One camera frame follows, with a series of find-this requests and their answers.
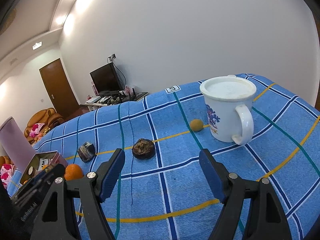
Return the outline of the newspaper lining in tin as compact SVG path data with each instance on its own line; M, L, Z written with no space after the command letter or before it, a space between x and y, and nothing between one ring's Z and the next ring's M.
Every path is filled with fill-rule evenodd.
M51 159L40 158L40 160L39 160L39 167L42 168L44 165L49 165L50 162L51 162Z

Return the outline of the brown wooden door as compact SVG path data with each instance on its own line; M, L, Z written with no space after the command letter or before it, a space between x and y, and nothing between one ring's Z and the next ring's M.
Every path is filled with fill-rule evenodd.
M64 119L79 109L78 101L71 89L62 62L57 59L39 69L50 100Z

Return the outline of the pink floral cushion front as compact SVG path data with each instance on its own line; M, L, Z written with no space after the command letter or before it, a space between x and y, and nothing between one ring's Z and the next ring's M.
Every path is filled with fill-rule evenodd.
M13 174L14 174L14 165L3 164L1 166L1 182L5 189L8 188L8 185L12 179Z

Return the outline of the white ceramic mug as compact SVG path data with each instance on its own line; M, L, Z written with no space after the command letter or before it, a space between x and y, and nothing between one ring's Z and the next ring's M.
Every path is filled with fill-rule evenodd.
M235 75L219 76L200 84L212 136L237 145L248 143L254 132L251 113L257 92L254 83Z

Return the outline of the round tea cake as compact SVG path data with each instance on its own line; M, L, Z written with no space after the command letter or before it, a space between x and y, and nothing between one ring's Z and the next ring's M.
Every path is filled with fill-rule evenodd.
M85 142L77 150L78 156L80 159L87 163L93 159L96 154L95 146L90 142Z
M28 175L32 176L33 174L34 174L34 168L32 166L30 166L28 169Z

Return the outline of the black television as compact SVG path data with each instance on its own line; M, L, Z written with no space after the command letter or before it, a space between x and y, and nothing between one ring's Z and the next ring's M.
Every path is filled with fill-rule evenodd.
M123 89L113 63L108 63L90 72L90 76L98 93Z

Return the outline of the small tan round fruit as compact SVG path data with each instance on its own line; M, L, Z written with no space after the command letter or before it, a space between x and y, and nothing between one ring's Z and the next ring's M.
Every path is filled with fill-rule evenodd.
M193 132L199 132L203 129L204 124L203 124L203 121L200 119L193 119L191 120L189 126Z

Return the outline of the dark dried fruit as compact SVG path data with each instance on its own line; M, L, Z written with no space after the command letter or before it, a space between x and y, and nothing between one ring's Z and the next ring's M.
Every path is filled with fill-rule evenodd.
M155 155L155 145L149 139L140 138L132 147L132 155L137 159L150 159Z

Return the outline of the pink metal tin box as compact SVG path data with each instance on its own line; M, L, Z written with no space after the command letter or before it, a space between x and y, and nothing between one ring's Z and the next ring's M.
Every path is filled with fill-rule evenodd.
M50 164L62 164L67 167L66 159L58 151L50 151L43 153L36 153L22 173L20 184L33 178L36 174L43 170L43 167Z

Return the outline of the blue plaid tablecloth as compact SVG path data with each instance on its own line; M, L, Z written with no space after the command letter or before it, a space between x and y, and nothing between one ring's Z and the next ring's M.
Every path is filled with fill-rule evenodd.
M284 209L291 236L303 239L319 217L319 112L296 94L253 74L253 139L239 146L212 137L200 82L167 88L137 102L101 107L61 124L34 145L58 151L84 173L95 171L115 149L125 165L102 208L117 239L207 239L221 212L199 165L208 149L241 178L268 176ZM203 121L199 132L193 119ZM150 159L132 155L140 139L155 145ZM77 150L95 146L84 163Z

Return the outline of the white tv stand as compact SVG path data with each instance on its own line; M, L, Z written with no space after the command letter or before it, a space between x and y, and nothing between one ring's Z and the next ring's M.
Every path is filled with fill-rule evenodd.
M113 96L104 96L103 98L100 98L96 102L86 102L82 104L82 107L87 107L89 111L95 111L101 107L105 106L113 106L118 105L120 103L129 102L129 101L139 101L142 100L144 97L146 97L149 93L148 92L140 92L140 93L134 93L132 95L113 95Z

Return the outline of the orange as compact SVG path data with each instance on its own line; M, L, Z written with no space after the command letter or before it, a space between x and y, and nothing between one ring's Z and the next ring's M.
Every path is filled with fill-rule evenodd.
M81 179L84 176L81 167L77 164L69 164L65 169L66 181Z

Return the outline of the pink electric kettle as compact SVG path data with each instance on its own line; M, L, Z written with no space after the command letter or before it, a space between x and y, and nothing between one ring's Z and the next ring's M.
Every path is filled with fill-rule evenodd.
M36 152L12 116L1 124L0 139L1 145L16 168L24 172Z

